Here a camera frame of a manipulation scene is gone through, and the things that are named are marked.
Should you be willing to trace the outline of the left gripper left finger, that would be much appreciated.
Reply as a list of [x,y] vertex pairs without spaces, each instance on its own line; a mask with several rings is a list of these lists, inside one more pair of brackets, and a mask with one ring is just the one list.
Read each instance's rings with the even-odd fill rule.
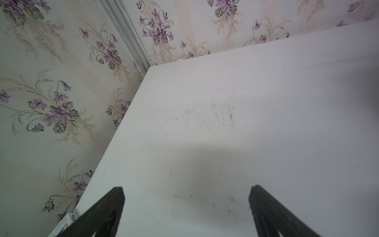
[[59,237],[115,237],[125,196],[122,187],[114,187]]

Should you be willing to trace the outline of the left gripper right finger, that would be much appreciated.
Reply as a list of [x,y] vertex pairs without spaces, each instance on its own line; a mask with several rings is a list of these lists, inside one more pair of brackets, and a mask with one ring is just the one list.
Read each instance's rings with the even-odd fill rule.
[[255,185],[249,194],[250,209],[260,237],[317,237],[308,227],[262,186]]

